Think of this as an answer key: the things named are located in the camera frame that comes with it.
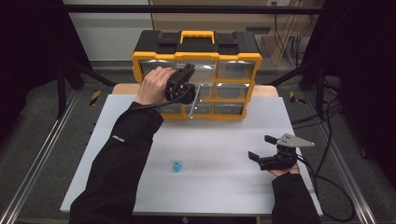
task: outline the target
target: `person's arm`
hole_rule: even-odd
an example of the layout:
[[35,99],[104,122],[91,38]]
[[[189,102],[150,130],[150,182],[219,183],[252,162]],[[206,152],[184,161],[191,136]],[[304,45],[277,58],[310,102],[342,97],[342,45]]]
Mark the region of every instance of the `person's arm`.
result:
[[[159,67],[148,74],[130,108],[162,101],[166,81],[173,73]],[[85,190],[70,207],[69,223],[130,223],[152,138],[162,123],[154,109],[127,110],[118,118],[92,163]]]
[[317,209],[300,175],[297,163],[287,171],[269,172],[276,176],[273,180],[273,223],[320,223]]

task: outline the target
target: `case handle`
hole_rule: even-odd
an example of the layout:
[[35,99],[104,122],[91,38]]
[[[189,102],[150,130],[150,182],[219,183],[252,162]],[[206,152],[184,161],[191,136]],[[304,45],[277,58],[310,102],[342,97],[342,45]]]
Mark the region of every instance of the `case handle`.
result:
[[212,39],[212,44],[215,44],[215,33],[213,31],[182,31],[180,44],[183,43],[184,37],[210,37]]

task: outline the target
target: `white wall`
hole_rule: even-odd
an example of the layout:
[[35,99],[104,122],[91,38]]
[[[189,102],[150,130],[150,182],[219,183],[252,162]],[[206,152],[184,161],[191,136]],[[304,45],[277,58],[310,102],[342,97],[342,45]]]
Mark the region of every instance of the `white wall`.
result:
[[[64,0],[66,5],[148,5],[148,0]],[[152,30],[150,14],[70,13],[90,61],[130,61],[143,30]]]

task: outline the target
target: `black sleeve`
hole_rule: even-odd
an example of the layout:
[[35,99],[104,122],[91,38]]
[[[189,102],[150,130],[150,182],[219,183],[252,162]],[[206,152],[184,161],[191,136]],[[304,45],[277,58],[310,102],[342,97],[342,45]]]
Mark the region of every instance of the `black sleeve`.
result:
[[320,223],[317,209],[301,175],[286,173],[273,181],[275,205],[272,212],[274,224]]
[[85,190],[71,204],[69,223],[130,223],[152,137],[162,123],[153,109],[128,109],[118,118],[92,163]]

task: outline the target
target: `small blue object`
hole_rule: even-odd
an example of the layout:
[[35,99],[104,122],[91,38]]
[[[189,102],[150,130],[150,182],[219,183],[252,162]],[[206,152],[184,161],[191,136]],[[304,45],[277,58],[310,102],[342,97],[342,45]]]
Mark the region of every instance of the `small blue object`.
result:
[[175,163],[174,163],[174,171],[177,173],[177,172],[179,172],[180,170],[181,170],[180,162],[175,161]]

